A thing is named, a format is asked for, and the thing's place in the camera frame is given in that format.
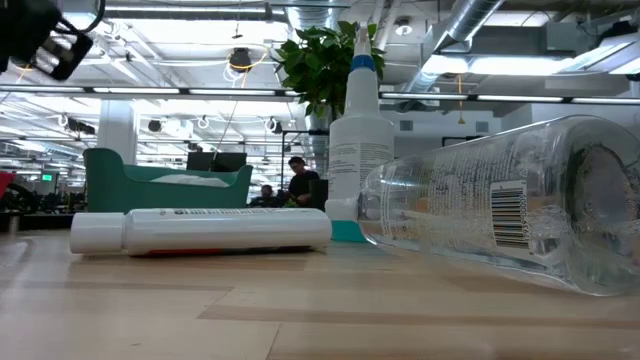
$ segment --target green leaves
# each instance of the green leaves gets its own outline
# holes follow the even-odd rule
[[[277,70],[287,73],[282,85],[300,94],[299,103],[307,103],[306,116],[316,114],[327,116],[344,113],[347,79],[353,58],[357,23],[341,21],[339,31],[330,28],[310,28],[296,30],[300,43],[289,40],[276,50],[282,60]],[[377,27],[367,27],[369,37],[375,36]],[[372,43],[371,56],[378,77],[384,70],[384,51],[376,49]]]

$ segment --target man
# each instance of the man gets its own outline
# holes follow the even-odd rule
[[[262,196],[251,200],[249,207],[273,208],[280,207],[280,200],[273,196],[273,188],[271,185],[262,185],[260,189]]]
[[[320,179],[317,172],[305,169],[306,165],[299,156],[289,159],[289,167],[296,174],[289,183],[289,194],[301,207],[311,207],[309,182]]]

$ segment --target barcode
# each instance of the barcode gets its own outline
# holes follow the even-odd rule
[[[529,226],[526,216],[526,181],[491,184],[493,236],[499,247],[529,250]]]

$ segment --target teal bin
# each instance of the teal bin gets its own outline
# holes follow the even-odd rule
[[[342,242],[367,242],[355,221],[332,220],[331,239]]]
[[[121,212],[153,208],[244,208],[252,166],[237,172],[206,172],[124,165],[111,149],[84,152],[89,212]],[[229,187],[152,182],[165,175],[218,178]]]

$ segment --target desk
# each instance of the desk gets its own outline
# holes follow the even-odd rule
[[[23,360],[636,359],[640,296],[593,298],[368,244],[325,253],[72,255],[0,238],[0,354]]]

